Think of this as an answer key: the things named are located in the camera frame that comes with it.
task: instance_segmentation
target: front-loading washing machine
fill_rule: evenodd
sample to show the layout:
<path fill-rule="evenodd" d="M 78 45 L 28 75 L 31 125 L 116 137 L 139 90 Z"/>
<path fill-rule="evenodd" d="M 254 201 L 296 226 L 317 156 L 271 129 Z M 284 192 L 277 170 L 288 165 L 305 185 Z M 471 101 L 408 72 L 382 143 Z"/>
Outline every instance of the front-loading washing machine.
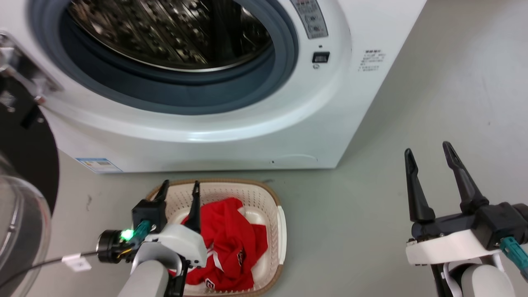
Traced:
<path fill-rule="evenodd" d="M 424 4 L 2 0 L 0 69 L 95 172 L 334 168 Z"/>

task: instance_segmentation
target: teal connector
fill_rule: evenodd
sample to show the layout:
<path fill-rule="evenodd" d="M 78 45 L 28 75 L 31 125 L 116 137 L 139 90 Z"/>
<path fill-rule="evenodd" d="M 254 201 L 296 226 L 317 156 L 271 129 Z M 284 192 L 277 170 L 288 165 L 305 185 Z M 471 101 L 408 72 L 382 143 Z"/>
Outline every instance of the teal connector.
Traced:
<path fill-rule="evenodd" d="M 134 245 L 132 249 L 139 248 L 140 244 L 145 240 L 145 237 L 150 233 L 150 229 L 152 229 L 152 223 L 149 220 L 144 220 L 139 223 L 136 230 L 134 230 L 134 236 L 128 241 Z"/>
<path fill-rule="evenodd" d="M 513 237 L 501 240 L 501 250 L 521 271 L 524 280 L 528 282 L 528 254 Z"/>

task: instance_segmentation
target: white cable tag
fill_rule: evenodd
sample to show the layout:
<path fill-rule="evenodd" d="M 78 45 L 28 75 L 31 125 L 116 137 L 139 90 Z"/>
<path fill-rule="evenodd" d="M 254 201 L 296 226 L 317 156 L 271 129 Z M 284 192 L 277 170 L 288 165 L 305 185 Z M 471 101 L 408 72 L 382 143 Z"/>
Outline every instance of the white cable tag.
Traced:
<path fill-rule="evenodd" d="M 62 257 L 62 262 L 75 272 L 92 269 L 90 263 L 88 263 L 85 257 L 81 257 L 81 254 Z"/>

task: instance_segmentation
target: washing machine opening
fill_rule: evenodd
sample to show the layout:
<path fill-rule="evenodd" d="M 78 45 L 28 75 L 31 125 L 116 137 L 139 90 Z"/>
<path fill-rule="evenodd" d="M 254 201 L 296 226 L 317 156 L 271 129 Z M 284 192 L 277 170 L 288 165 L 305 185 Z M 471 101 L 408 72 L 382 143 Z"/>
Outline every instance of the washing machine opening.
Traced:
<path fill-rule="evenodd" d="M 169 70 L 236 67 L 272 43 L 262 23 L 233 0 L 74 0 L 68 12 L 101 44 Z"/>
<path fill-rule="evenodd" d="M 50 59 L 91 91 L 170 114 L 237 110 L 282 87 L 298 35 L 277 0 L 31 0 Z"/>

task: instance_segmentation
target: red fabric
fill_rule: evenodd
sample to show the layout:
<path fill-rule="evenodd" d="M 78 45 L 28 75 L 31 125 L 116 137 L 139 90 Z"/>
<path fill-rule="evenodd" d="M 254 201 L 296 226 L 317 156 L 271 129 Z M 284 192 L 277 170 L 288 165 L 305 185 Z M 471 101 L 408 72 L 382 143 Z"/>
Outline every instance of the red fabric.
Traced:
<path fill-rule="evenodd" d="M 236 198 L 202 206 L 202 237 L 205 246 L 209 249 L 212 247 L 218 254 L 223 271 L 216 267 L 213 253 L 209 253 L 211 256 L 208 257 L 207 266 L 190 271 L 187 284 L 205 282 L 217 291 L 240 291 L 253 287 L 251 268 L 268 249 L 268 240 L 266 227 L 250 224 L 238 211 L 241 207 L 242 202 Z"/>

